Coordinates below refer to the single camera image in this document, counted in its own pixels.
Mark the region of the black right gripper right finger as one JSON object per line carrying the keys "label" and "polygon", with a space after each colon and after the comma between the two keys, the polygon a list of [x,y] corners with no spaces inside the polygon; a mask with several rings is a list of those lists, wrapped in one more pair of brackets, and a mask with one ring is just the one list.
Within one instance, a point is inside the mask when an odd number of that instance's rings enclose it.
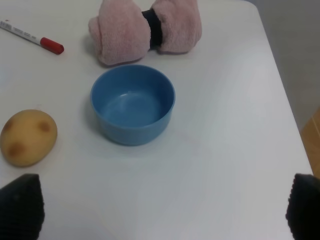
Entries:
{"label": "black right gripper right finger", "polygon": [[295,240],[320,238],[320,180],[311,174],[294,176],[285,218]]}

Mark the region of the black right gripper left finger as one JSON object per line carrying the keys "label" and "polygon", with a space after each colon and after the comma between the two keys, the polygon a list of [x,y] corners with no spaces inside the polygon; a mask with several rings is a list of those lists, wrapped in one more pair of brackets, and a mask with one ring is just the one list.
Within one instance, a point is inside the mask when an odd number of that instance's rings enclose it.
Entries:
{"label": "black right gripper left finger", "polygon": [[0,189],[0,238],[37,240],[45,220],[38,174],[26,173]]}

